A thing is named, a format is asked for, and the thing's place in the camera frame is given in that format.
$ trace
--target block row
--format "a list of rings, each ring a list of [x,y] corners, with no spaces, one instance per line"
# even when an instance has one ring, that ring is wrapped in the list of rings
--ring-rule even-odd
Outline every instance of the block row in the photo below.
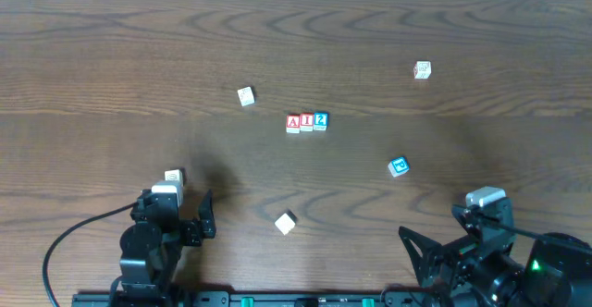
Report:
[[[329,122],[328,113],[303,113],[300,115],[288,115],[286,119],[286,132],[299,133],[301,131],[327,130]]]

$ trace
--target wood grain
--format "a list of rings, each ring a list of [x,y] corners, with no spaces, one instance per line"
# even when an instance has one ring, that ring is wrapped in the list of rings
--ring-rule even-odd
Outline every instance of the wood grain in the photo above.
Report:
[[[188,288],[412,284],[398,226],[456,239],[450,206],[484,185],[520,227],[591,241],[591,48],[592,0],[0,0],[0,305],[46,303],[51,241],[172,166],[190,175],[183,215],[215,192],[218,236],[185,251]],[[433,74],[414,81],[422,59]],[[315,110],[327,132],[285,133]],[[62,304],[108,288],[130,224],[57,248]]]

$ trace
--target wooden table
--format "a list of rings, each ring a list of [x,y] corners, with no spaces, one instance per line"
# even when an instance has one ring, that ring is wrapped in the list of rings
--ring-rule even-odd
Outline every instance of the wooden table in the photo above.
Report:
[[[451,205],[485,185],[517,226],[591,241],[591,19],[592,0],[0,0],[0,305],[46,304],[54,238],[173,166],[183,215],[215,193],[216,239],[179,263],[188,288],[413,284],[398,227],[456,239]],[[286,114],[317,110],[327,132],[286,134]],[[399,155],[411,171],[392,178]],[[57,248],[63,305],[108,290],[131,223]]]

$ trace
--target blue number block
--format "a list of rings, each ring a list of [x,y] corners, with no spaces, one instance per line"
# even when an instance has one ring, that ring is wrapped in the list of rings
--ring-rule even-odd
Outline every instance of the blue number block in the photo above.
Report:
[[[329,124],[329,114],[327,113],[314,113],[314,126],[313,130],[327,130]]]
[[[393,177],[398,177],[399,175],[407,173],[409,165],[404,157],[400,157],[388,163],[388,170]]]

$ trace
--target green light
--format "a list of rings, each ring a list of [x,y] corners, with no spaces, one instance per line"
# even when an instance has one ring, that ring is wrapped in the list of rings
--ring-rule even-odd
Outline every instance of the green light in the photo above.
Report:
[[[538,265],[538,262],[537,262],[537,260],[534,260],[534,261],[533,261],[533,265],[531,266],[531,269],[532,269],[533,271],[538,271],[538,270],[540,270],[540,265]]]

